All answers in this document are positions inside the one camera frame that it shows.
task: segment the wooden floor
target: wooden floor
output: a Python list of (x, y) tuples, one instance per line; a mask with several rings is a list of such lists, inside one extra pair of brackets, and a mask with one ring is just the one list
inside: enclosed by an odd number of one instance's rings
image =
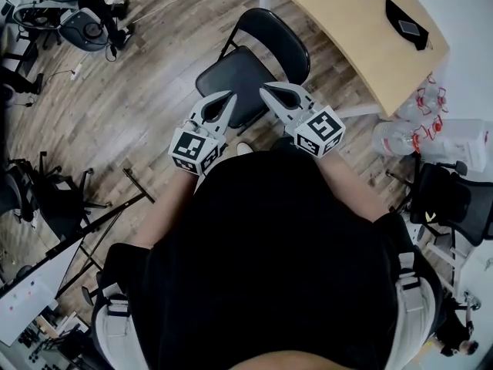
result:
[[(125, 23), (151, 12), (169, 0), (130, 0), (131, 12)], [(52, 77), (30, 109), (16, 107), (9, 112), (8, 151), (37, 164), (38, 152), (48, 151), (46, 162), (63, 166), (78, 182), (82, 171), (95, 170), (87, 197), (96, 202), (118, 205), (137, 191), (124, 176), (132, 168), (140, 182), (157, 197), (166, 188), (173, 172), (167, 156), (177, 125), (188, 115), (200, 95), (196, 77), (210, 66), (240, 15), (256, 7), (258, 0), (182, 0), (137, 24), (136, 34), (116, 62), (107, 62), (104, 51), (88, 56), (79, 77), (71, 82), (67, 73)], [(318, 27), (289, 0), (273, 0), (275, 11), (301, 37), (311, 55), (312, 69), (305, 86), (322, 103), (344, 108), (371, 100), (356, 72)], [(281, 68), (258, 42), (239, 35), (238, 43), (248, 45), (268, 68), (283, 79)], [(40, 51), (31, 77), (74, 69), (84, 52), (64, 42)], [(346, 120), (347, 134), (340, 152), (346, 161), (380, 194), (389, 206), (396, 204), (404, 188), (385, 176), (390, 168), (403, 175), (407, 163), (379, 157), (371, 148), (371, 132), (377, 117)], [(268, 114), (241, 138), (229, 131), (231, 156), (240, 140), (256, 150), (268, 149), (281, 134), (282, 126)], [(149, 208), (142, 200), (128, 209), (96, 251), (100, 264), (109, 246), (126, 242), (136, 232)], [(104, 211), (97, 210), (91, 218)], [(99, 234), (84, 242), (91, 249)], [(12, 278), (24, 264), (33, 264), (56, 244), (53, 233), (39, 222), (37, 231), (17, 224), (11, 214), (0, 218), (0, 243), (7, 250), (2, 262), (5, 276)], [(77, 255), (70, 278), (85, 260)], [(93, 288), (96, 270), (85, 274), (60, 299), (64, 311), (77, 311), (89, 320), (92, 308), (82, 299), (82, 285)]]

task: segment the wooden table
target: wooden table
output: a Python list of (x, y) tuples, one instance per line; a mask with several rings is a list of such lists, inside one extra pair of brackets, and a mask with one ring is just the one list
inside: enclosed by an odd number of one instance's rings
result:
[[(260, 0), (270, 8), (271, 0)], [(392, 0), (429, 31), (432, 48), (418, 51), (394, 30), (386, 0), (293, 0), (332, 39), (357, 71), (377, 103), (344, 109), (341, 117), (392, 115), (435, 70), (449, 47), (418, 0)]]

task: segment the chair seat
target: chair seat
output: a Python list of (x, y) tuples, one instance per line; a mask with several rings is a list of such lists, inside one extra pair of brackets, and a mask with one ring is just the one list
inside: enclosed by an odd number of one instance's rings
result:
[(200, 74), (196, 87), (204, 97), (224, 90), (238, 95), (230, 119), (230, 126), (236, 129), (266, 109), (259, 91), (264, 83), (272, 81), (276, 78), (267, 67), (242, 45)]

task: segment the black trousers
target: black trousers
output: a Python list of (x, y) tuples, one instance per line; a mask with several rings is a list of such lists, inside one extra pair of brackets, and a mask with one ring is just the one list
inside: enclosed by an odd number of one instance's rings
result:
[(116, 48), (123, 47), (126, 33), (123, 30), (118, 30), (113, 20), (114, 17), (125, 15), (122, 4), (107, 5), (105, 0), (79, 0), (79, 8), (88, 8), (94, 12), (108, 30), (109, 41)]
[(10, 85), (17, 93), (35, 93), (37, 90), (36, 84), (4, 66), (0, 66), (0, 78), (2, 83)]

